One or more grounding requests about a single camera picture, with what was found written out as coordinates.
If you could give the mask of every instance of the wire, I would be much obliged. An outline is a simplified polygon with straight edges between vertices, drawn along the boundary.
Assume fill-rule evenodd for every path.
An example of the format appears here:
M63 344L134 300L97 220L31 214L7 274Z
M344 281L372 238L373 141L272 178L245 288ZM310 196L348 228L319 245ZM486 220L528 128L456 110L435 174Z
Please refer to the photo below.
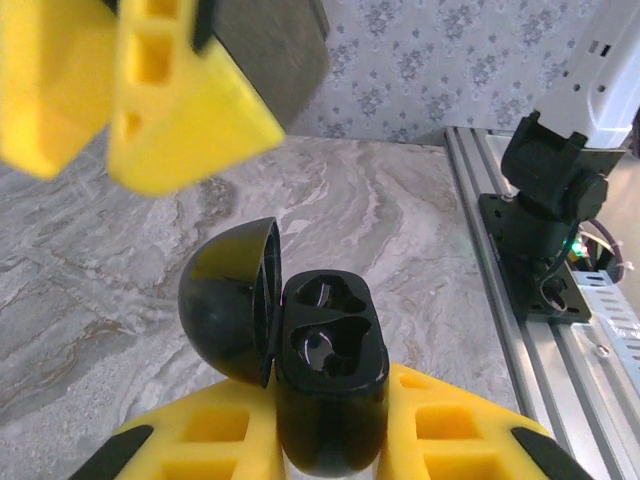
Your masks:
M567 310L567 305L562 301L562 298L560 298L557 289L552 289L552 293L555 293L555 298L549 298L549 295L547 295L547 292L545 292L545 287L547 286L547 282L551 280L556 273L558 273L560 267L562 267L567 258L569 258L569 253L571 253L571 248L573 247L573 242L578 235L579 228L580 222L575 221L571 226L571 229L569 230L569 234L567 235L562 250L560 251L558 256L556 256L555 260L545 273L545 276L538 283L538 291L540 292L540 297L549 307L553 308L558 313L564 313Z
M595 218L593 220L590 220L590 222L591 225L593 225L596 230L598 230L602 234L604 239L611 247L611 250L613 250L613 256L616 259L616 266L618 267L618 278L615 283L618 283L624 278L624 259L622 258L622 250L620 250L620 246L618 245L618 242L616 242L616 239L613 238L613 235L611 235L611 232L609 232L609 230L607 230L607 228L602 223L600 223Z

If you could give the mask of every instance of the floral wallpaper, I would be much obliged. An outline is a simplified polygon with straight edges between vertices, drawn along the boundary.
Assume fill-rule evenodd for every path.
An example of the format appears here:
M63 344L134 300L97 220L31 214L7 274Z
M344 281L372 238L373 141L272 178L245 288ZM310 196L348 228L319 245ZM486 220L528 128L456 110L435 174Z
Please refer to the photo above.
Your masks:
M598 0L324 0L332 70L292 133L409 142L515 129Z

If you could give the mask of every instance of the gray marble surface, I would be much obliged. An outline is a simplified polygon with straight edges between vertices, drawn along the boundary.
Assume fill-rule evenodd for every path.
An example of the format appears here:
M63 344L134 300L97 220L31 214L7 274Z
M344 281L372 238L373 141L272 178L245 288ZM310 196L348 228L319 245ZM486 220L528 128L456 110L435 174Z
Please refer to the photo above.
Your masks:
M145 199L110 181L103 148L51 183L0 167L0 478L66 478L125 420L219 380L180 328L177 281L207 239L264 216L285 279L363 275L393 361L516 408L443 150L293 137Z

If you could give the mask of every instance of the screw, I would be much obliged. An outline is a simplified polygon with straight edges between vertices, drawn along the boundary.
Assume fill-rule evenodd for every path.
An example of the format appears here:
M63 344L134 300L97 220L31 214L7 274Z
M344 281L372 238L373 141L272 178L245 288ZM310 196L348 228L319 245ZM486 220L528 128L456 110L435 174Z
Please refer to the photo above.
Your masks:
M599 357L606 358L611 355L611 350L609 350L609 347L605 347L604 345L598 345L596 347L596 353Z

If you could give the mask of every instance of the green led light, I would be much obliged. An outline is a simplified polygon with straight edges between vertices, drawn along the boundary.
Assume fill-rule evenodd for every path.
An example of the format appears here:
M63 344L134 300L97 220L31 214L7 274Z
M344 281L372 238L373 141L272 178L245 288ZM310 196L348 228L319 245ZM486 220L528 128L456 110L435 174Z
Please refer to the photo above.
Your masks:
M582 257L584 254L584 249L581 242L573 242L571 245L571 250L576 254L577 257Z

